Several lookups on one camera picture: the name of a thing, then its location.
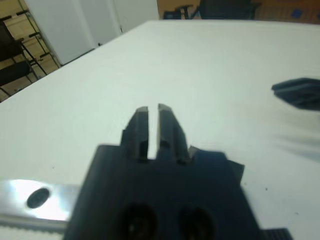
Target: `chair leg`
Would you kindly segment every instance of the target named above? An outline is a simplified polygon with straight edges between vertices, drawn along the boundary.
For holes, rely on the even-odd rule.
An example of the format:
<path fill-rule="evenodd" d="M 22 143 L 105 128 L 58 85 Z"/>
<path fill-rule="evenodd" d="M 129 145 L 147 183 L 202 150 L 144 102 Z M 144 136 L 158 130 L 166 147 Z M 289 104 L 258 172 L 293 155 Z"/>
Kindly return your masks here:
<path fill-rule="evenodd" d="M 35 70 L 33 69 L 33 67 L 30 65 L 28 59 L 26 58 L 25 54 L 22 52 L 22 56 L 23 56 L 23 59 L 26 61 L 26 63 L 29 65 L 29 68 L 30 68 L 30 71 L 33 73 L 33 75 L 35 76 L 35 79 L 39 80 L 37 74 L 35 73 Z"/>
<path fill-rule="evenodd" d="M 43 67 L 38 63 L 38 61 L 32 56 L 32 54 L 29 52 L 29 50 L 26 48 L 26 46 L 21 42 L 22 48 L 28 53 L 28 55 L 31 57 L 31 59 L 35 62 L 35 64 L 38 65 L 38 67 L 44 72 L 45 75 L 48 75 L 46 71 L 43 69 Z"/>
<path fill-rule="evenodd" d="M 0 87 L 0 90 L 1 90 L 2 92 L 4 92 L 5 94 L 7 94 L 8 97 L 11 97 L 10 93 L 8 93 L 8 92 L 7 92 L 6 90 L 4 90 L 2 87 Z"/>
<path fill-rule="evenodd" d="M 26 78 L 29 80 L 29 82 L 30 82 L 31 84 L 33 84 L 33 82 L 30 80 L 29 76 L 28 76 L 28 75 L 25 75 L 25 76 L 26 76 Z"/>

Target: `screw hole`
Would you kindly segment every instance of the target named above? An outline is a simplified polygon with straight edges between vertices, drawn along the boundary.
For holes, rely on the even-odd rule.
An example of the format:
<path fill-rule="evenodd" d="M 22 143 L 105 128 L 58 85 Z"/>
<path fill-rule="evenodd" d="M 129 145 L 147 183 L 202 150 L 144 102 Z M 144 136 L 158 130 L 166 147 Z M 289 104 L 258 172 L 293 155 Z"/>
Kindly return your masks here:
<path fill-rule="evenodd" d="M 213 221 L 201 208 L 184 208 L 181 211 L 179 222 L 185 240 L 215 239 Z"/>
<path fill-rule="evenodd" d="M 49 198 L 50 192 L 47 188 L 34 191 L 27 199 L 26 205 L 31 209 L 41 207 Z"/>
<path fill-rule="evenodd" d="M 124 215 L 122 234 L 126 240 L 151 240 L 157 229 L 157 218 L 146 204 L 130 205 Z"/>

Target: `chair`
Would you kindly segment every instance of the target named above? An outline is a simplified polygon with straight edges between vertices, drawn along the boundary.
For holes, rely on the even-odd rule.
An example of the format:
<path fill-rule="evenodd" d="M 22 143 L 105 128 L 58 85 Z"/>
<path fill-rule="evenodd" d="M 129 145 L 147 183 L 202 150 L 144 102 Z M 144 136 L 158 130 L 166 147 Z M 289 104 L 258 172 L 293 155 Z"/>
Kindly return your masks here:
<path fill-rule="evenodd" d="M 4 22 L 0 22 L 0 62 L 12 59 L 13 65 L 0 69 L 0 90 L 3 91 L 8 96 L 11 96 L 7 91 L 5 91 L 2 86 L 11 83 L 19 78 L 27 77 L 27 79 L 32 83 L 28 74 L 32 73 L 38 80 L 38 76 L 33 70 L 31 63 L 26 58 L 24 50 L 32 58 L 32 62 L 35 62 L 40 69 L 47 74 L 44 69 L 39 65 L 37 60 L 31 55 L 28 49 L 22 43 L 23 38 L 15 40 L 11 33 L 9 32 L 7 26 Z M 16 62 L 14 57 L 22 55 L 24 61 Z"/>
<path fill-rule="evenodd" d="M 183 5 L 174 11 L 165 11 L 163 19 L 182 19 L 182 10 L 185 19 L 193 19 L 197 13 L 201 19 L 233 19 L 253 20 L 255 11 L 261 3 L 251 3 L 251 0 L 200 0 L 199 6 L 191 15 L 188 8 L 193 5 Z"/>

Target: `table surface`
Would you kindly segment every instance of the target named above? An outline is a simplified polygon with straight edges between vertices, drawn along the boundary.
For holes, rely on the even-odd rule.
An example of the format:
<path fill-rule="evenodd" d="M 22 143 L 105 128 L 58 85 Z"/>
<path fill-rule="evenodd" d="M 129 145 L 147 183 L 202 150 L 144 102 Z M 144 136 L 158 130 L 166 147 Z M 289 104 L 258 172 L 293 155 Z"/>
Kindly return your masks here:
<path fill-rule="evenodd" d="M 81 184 L 99 144 L 119 144 L 135 109 L 158 103 L 187 142 L 245 165 L 241 186 L 261 228 L 319 239 L 320 114 L 271 86 L 320 77 L 320 27 L 258 21 L 153 21 L 0 103 L 1 179 Z M 2 239 L 60 239 L 0 228 Z"/>

